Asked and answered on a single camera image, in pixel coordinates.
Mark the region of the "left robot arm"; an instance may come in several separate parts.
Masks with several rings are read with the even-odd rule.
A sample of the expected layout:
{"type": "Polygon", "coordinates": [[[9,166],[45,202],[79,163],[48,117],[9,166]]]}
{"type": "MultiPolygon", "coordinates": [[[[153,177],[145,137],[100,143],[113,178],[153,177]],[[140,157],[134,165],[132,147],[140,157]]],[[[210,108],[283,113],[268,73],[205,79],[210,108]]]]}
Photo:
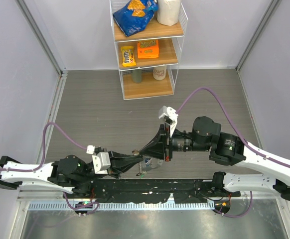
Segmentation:
{"type": "Polygon", "coordinates": [[[73,197],[87,198],[93,183],[106,176],[119,178],[141,162],[139,155],[125,155],[113,151],[92,154],[86,163],[75,155],[60,160],[35,164],[22,164],[8,156],[0,160],[0,188],[7,190],[57,190],[73,197]]]}

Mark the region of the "silver key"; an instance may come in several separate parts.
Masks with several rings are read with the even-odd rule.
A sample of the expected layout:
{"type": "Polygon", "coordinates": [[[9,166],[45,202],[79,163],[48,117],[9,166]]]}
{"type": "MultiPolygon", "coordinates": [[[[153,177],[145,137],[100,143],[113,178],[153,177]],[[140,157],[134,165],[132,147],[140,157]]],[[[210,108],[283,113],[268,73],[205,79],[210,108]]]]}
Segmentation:
{"type": "Polygon", "coordinates": [[[138,150],[134,149],[134,150],[132,151],[132,154],[133,154],[133,155],[139,155],[140,152],[139,152],[138,150]]]}

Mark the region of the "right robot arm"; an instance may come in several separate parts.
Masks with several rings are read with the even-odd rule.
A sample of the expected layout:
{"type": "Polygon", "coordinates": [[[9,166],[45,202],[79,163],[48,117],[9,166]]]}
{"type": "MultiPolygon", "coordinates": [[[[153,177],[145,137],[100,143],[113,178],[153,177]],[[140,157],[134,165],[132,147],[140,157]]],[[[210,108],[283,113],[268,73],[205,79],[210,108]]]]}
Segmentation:
{"type": "Polygon", "coordinates": [[[253,169],[255,175],[216,172],[208,183],[216,196],[238,191],[277,192],[290,201],[290,160],[273,155],[221,131],[221,124],[203,116],[194,120],[192,131],[179,131],[164,117],[155,137],[140,150],[141,156],[170,161],[174,152],[206,151],[209,159],[224,166],[253,169]]]}

